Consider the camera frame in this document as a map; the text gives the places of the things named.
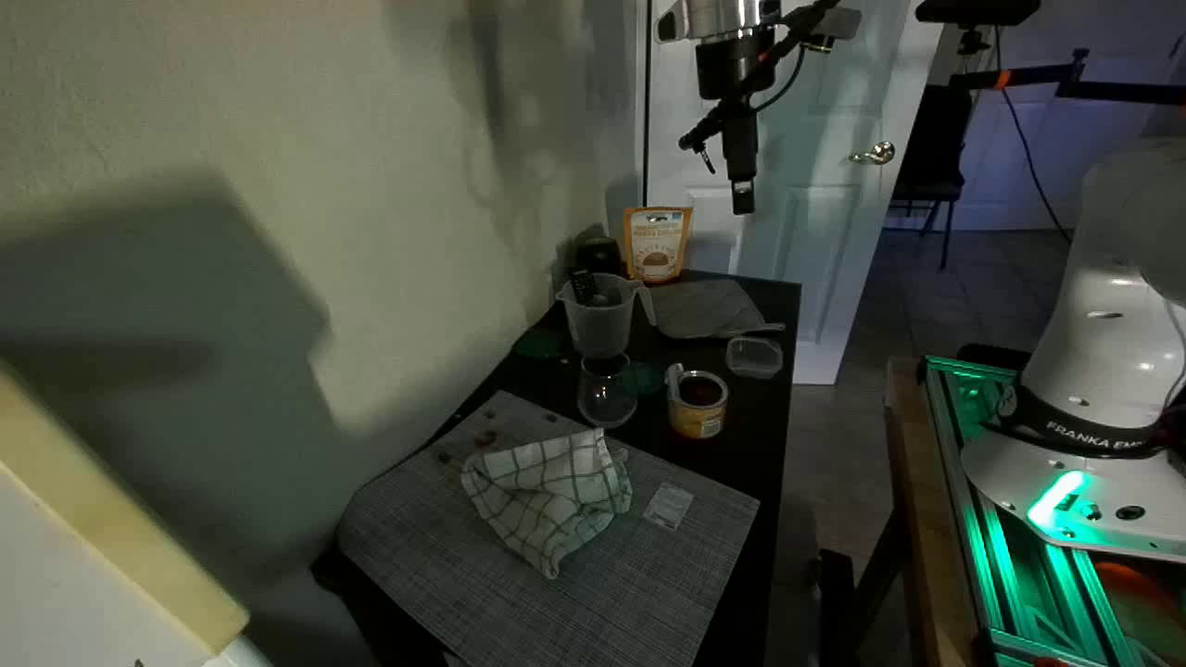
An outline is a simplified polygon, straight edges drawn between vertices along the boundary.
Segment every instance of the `wall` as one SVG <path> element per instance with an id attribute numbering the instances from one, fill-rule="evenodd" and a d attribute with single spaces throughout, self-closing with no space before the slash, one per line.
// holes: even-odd
<path id="1" fill-rule="evenodd" d="M 277 663 L 350 658 L 308 556 L 633 201 L 637 10 L 0 7 L 0 355 Z"/>
<path id="2" fill-rule="evenodd" d="M 1066 64 L 1071 47 L 1090 47 L 1086 82 L 1174 82 L 1186 64 L 1186 3 L 1178 0 L 1047 0 L 1024 26 L 1003 31 L 1003 68 Z M 958 57 L 959 31 L 945 31 L 936 77 L 980 68 Z M 1076 228 L 1079 183 L 1095 160 L 1138 141 L 1149 119 L 1164 115 L 1149 104 L 1060 101 L 1053 85 L 1012 88 L 1036 165 L 1057 214 Z M 1007 109 L 996 92 L 984 92 L 964 145 L 959 229 L 1049 229 L 1049 214 L 1036 194 Z"/>

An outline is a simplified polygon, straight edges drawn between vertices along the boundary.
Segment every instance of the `green light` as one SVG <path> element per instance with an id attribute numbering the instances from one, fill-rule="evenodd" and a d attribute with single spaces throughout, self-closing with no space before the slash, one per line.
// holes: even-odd
<path id="1" fill-rule="evenodd" d="M 1036 528 L 1049 530 L 1053 512 L 1083 485 L 1083 472 L 1066 472 L 1060 481 L 1053 481 L 1042 501 L 1026 512 Z"/>

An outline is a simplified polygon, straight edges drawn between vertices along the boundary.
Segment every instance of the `white robot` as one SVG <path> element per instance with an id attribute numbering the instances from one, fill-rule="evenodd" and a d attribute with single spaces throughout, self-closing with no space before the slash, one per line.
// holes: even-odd
<path id="1" fill-rule="evenodd" d="M 1183 355 L 1186 141 L 1149 141 L 1086 173 L 1060 304 L 964 476 L 1053 544 L 1186 564 L 1186 466 L 1154 444 Z"/>

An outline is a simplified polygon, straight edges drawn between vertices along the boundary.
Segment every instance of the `dish towel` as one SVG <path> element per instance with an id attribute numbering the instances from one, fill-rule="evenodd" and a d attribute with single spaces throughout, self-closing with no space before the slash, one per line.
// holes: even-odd
<path id="1" fill-rule="evenodd" d="M 496 539 L 554 582 L 559 559 L 627 516 L 633 498 L 604 430 L 473 454 L 461 485 Z"/>

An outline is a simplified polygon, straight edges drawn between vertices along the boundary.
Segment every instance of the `floor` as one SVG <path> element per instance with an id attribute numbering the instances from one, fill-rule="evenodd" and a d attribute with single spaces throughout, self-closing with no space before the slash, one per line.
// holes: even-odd
<path id="1" fill-rule="evenodd" d="M 767 663 L 817 663 L 817 549 L 861 576 L 890 516 L 882 369 L 890 355 L 953 355 L 969 340 L 1036 349 L 1053 313 L 1066 245 L 1057 234 L 958 234 L 938 270 L 938 234 L 886 229 L 837 387 L 796 387 L 787 454 L 782 539 Z M 913 663 L 900 586 L 864 663 Z"/>

